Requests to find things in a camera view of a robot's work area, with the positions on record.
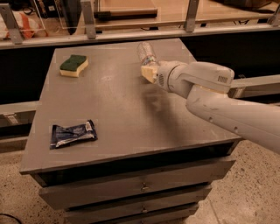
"sponge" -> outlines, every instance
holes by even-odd
[[[87,56],[72,54],[60,66],[60,73],[64,76],[79,77],[80,72],[88,66]]]

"speckled floor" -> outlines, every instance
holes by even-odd
[[[53,211],[39,196],[39,185],[18,173],[25,142],[0,144],[0,213],[23,224],[68,224],[62,211]],[[249,141],[232,154],[236,163],[199,203],[197,213],[172,224],[279,224],[280,155]],[[0,216],[1,224],[15,224]]]

